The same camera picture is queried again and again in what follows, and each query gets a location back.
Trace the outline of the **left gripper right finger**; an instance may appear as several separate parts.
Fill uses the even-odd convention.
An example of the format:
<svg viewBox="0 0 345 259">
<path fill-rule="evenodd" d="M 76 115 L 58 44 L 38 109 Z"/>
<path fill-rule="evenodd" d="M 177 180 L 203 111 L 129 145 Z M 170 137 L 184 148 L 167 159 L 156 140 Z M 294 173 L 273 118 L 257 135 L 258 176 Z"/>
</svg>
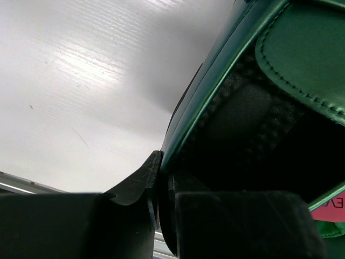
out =
<svg viewBox="0 0 345 259">
<path fill-rule="evenodd" d="M 210 191 L 189 173 L 160 177 L 163 237 L 178 258 L 327 258 L 307 205 L 277 190 Z"/>
</svg>

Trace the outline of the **green loafer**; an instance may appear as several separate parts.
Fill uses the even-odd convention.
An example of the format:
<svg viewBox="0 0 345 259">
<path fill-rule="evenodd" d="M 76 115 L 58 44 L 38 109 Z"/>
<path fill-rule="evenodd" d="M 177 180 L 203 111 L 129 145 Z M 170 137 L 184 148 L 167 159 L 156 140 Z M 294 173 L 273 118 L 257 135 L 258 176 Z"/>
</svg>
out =
<svg viewBox="0 0 345 259">
<path fill-rule="evenodd" d="M 162 151 L 212 191 L 343 192 L 344 1 L 235 1 Z"/>
</svg>

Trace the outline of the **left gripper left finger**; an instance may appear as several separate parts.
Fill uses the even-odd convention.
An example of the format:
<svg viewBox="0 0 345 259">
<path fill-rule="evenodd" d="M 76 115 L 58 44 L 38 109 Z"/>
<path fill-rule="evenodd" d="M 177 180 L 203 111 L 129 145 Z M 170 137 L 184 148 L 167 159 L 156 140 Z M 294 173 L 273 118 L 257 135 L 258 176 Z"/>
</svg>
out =
<svg viewBox="0 0 345 259">
<path fill-rule="evenodd" d="M 104 193 L 2 195 L 1 258 L 152 258 L 161 160 Z"/>
</svg>

